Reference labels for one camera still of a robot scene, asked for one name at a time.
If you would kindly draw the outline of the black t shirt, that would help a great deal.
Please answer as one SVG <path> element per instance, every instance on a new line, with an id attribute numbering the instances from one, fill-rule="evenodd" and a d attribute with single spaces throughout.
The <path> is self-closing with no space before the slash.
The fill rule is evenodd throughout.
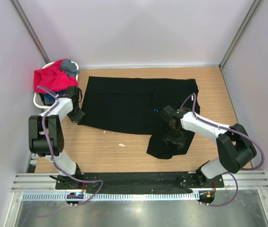
<path id="1" fill-rule="evenodd" d="M 188 152 L 194 138 L 187 133 L 182 148 L 165 144 L 167 123 L 160 115 L 170 105 L 180 108 L 192 93 L 198 93 L 195 79 L 130 79 L 90 77 L 85 91 L 80 125 L 128 134 L 150 135 L 147 154 L 170 159 Z"/>

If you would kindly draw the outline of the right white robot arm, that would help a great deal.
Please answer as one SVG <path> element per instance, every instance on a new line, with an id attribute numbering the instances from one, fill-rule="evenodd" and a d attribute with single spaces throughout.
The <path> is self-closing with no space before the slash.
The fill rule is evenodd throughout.
<path id="1" fill-rule="evenodd" d="M 167 123 L 162 138 L 167 147 L 176 151 L 187 150 L 194 133 L 216 144 L 218 157 L 202 164 L 196 170 L 196 182 L 201 187 L 207 187 L 215 177 L 226 172 L 237 173 L 257 154 L 252 141 L 240 124 L 218 124 L 189 108 L 174 110 L 169 105 L 162 109 L 161 116 Z"/>

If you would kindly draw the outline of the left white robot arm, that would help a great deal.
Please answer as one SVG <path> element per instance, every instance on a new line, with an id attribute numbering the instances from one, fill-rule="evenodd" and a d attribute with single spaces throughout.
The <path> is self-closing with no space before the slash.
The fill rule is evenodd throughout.
<path id="1" fill-rule="evenodd" d="M 57 188 L 79 189 L 83 184 L 78 164 L 71 160 L 64 149 L 64 136 L 61 121 L 67 116 L 71 122 L 78 123 L 85 113 L 79 108 L 82 91 L 69 86 L 62 95 L 43 86 L 38 88 L 54 98 L 54 103 L 39 115 L 28 119 L 28 139 L 31 153 L 43 157 L 57 169 Z"/>

